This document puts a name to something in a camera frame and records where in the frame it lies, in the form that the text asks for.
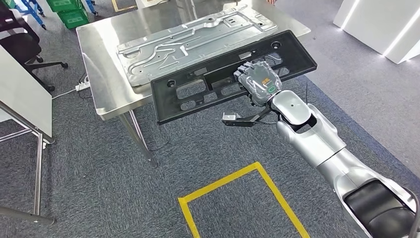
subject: led light strip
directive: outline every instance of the led light strip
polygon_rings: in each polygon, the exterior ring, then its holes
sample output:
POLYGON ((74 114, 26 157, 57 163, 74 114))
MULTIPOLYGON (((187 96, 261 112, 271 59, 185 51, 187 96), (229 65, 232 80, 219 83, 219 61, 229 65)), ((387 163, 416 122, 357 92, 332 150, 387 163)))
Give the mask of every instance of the led light strip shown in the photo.
POLYGON ((340 27, 340 28, 341 28, 341 30, 343 30, 343 29, 344 29, 344 27, 346 27, 347 23, 348 23, 348 22, 349 22, 349 20, 350 20, 350 17, 352 17, 354 10, 356 9, 356 7, 357 7, 357 5, 358 5, 359 3, 360 3, 360 0, 356 0, 356 1, 354 2, 354 4, 353 4, 352 8, 351 8, 351 9, 350 9, 350 11, 349 11, 349 14, 347 15, 346 19, 344 20, 343 25, 340 27))
POLYGON ((418 19, 419 16, 420 16, 420 8, 414 13, 414 15, 411 17, 409 22, 403 28, 403 30, 398 34, 398 36, 394 39, 394 41, 385 50, 385 52, 382 54, 383 56, 387 56, 389 52, 395 47, 395 45, 398 44, 398 42, 401 40, 401 38, 403 38, 403 36, 406 34, 409 28, 414 24, 414 22, 418 19))

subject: power strip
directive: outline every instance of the power strip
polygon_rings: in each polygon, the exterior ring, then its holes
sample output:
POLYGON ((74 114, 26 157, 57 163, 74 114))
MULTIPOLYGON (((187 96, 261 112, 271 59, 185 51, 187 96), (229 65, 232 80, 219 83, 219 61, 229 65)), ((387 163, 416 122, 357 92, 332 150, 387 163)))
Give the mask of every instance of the power strip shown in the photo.
POLYGON ((90 82, 87 80, 87 77, 85 78, 85 80, 83 80, 83 82, 80 82, 79 85, 76 85, 76 92, 78 91, 82 91, 83 89, 87 89, 90 88, 91 84, 90 82))

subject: green plastic bin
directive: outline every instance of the green plastic bin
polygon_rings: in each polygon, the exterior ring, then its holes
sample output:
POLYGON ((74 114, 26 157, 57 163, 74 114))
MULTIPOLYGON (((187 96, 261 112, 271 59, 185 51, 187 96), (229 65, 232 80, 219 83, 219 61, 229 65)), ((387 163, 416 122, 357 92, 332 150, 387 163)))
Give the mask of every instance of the green plastic bin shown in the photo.
POLYGON ((16 3, 14 2, 14 0, 1 0, 2 2, 4 2, 4 4, 6 4, 6 6, 9 9, 14 9, 14 7, 16 6, 16 3))
POLYGON ((80 0, 47 0, 53 12, 77 10, 83 6, 80 0))
POLYGON ((88 14, 83 5, 80 9, 60 11, 57 12, 57 14, 68 29, 72 29, 89 23, 88 14))

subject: silver robotic arm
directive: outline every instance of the silver robotic arm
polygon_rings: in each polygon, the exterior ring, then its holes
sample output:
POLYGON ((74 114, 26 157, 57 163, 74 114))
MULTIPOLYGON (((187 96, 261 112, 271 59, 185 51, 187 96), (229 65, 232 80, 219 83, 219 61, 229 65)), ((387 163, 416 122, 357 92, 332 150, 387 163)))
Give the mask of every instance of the silver robotic arm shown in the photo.
POLYGON ((277 132, 325 177, 361 237, 420 238, 416 196, 348 151, 337 128, 315 106, 306 104, 292 91, 281 90, 278 75, 265 61, 247 62, 234 75, 250 92, 253 103, 265 109, 245 119, 224 114, 222 121, 226 125, 266 123, 259 120, 276 112, 280 118, 277 132))

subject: black plastic panel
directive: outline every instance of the black plastic panel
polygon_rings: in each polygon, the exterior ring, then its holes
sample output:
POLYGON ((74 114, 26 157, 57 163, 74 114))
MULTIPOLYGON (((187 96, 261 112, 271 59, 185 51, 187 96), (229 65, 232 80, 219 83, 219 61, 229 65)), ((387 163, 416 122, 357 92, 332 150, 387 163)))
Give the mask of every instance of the black plastic panel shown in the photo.
POLYGON ((233 73, 246 61, 261 60, 267 61, 282 81, 317 67, 291 31, 264 38, 151 81, 158 124, 247 95, 248 92, 236 81, 233 73))

